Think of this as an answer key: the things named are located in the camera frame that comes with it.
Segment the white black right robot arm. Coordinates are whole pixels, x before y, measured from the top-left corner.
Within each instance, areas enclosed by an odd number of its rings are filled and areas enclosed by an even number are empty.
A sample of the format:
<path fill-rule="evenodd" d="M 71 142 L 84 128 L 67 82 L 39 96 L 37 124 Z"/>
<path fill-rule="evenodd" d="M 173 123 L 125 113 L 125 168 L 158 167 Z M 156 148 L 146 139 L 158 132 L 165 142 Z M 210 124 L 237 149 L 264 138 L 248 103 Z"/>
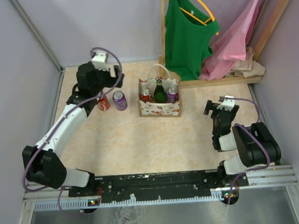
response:
<path fill-rule="evenodd" d="M 217 168 L 218 176 L 226 186 L 236 185 L 239 176 L 251 170 L 265 169 L 271 163 L 281 160 L 281 149 L 275 138 L 260 121 L 260 109 L 255 104 L 257 120 L 250 126 L 232 124 L 240 108 L 236 100 L 254 103 L 249 99 L 223 96 L 219 103 L 211 100 L 206 102 L 203 114 L 211 113 L 213 122 L 212 145 L 216 151 L 237 151 L 237 154 L 228 160 L 220 162 Z"/>

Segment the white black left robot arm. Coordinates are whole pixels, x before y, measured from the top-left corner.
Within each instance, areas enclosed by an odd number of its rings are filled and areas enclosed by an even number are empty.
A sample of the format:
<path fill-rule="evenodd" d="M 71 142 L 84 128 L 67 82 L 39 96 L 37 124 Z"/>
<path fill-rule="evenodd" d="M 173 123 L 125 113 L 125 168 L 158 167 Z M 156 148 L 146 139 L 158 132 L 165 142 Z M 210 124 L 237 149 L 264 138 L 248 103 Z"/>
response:
<path fill-rule="evenodd" d="M 121 64 L 114 65 L 115 76 L 110 75 L 110 68 L 102 68 L 91 61 L 78 67 L 77 83 L 71 90 L 66 106 L 58 120 L 42 139 L 34 146 L 26 146 L 22 151 L 24 173 L 22 186 L 27 192 L 34 192 L 26 185 L 27 181 L 41 185 L 41 189 L 80 188 L 95 189 L 93 173 L 67 169 L 60 156 L 77 127 L 89 116 L 108 88 L 122 87 L 124 74 Z"/>

